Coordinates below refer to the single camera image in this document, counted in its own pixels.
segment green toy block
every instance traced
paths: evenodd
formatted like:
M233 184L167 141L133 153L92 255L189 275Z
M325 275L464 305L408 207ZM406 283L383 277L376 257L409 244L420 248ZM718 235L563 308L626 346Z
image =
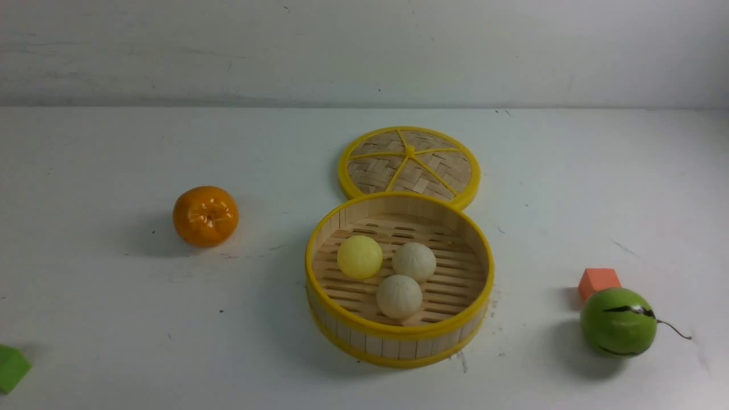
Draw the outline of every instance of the green toy block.
M0 393L10 393L29 370L31 364L23 357L23 353L0 344Z

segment bamboo steamer lid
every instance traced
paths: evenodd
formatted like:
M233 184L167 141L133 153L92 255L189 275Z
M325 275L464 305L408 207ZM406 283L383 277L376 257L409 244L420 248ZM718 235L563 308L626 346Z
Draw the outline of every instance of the bamboo steamer lid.
M473 201L480 169L463 144L438 131L410 126L381 128L354 140L338 166L348 198L411 192L463 209Z

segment orange block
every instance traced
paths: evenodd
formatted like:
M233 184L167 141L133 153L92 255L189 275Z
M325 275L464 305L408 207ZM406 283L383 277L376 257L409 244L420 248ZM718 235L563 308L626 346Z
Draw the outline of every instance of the orange block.
M620 280L617 279L617 274L614 269L610 268L587 268L585 273L582 274L580 279L580 285L577 286L577 290L580 291L582 301L586 301L593 293L601 290L606 290L611 287L622 287L620 286Z

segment orange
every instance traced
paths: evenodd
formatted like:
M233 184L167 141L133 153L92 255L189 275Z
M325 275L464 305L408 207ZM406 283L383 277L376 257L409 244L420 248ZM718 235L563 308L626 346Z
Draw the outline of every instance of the orange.
M218 187L197 187L180 195L172 211L175 231L196 247L214 247L238 226L233 197Z

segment steamer basket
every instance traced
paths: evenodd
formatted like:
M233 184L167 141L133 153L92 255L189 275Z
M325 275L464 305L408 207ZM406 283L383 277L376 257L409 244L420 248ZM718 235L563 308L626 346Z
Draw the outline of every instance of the steamer basket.
M427 128L390 127L354 140L338 164L348 198L379 192L412 192L463 209L473 201L480 170L455 139Z
M383 250L380 272L364 281L337 266L339 245L367 235ZM417 241L436 256L437 268L421 285L423 306L398 322L375 302L392 274L392 255ZM377 193L346 202L317 226L306 247L306 291L314 321L343 351L398 368L429 365L462 349L486 315L494 261L486 238L468 216L445 202L415 193Z

